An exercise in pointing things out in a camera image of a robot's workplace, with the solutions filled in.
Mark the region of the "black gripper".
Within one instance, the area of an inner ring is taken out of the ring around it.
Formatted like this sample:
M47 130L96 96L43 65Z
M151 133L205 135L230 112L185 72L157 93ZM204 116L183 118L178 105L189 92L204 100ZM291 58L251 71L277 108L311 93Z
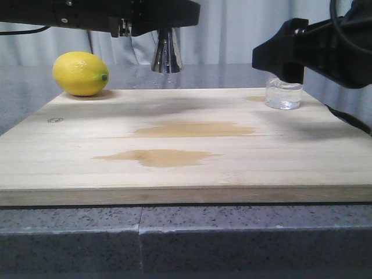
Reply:
M112 37L196 26L194 1L1 1L1 21L110 33Z
M252 67L286 83L302 84L306 66L346 88L370 85L371 1L352 1L343 16L330 1L329 12L330 19L311 25L308 19L287 20L253 49Z

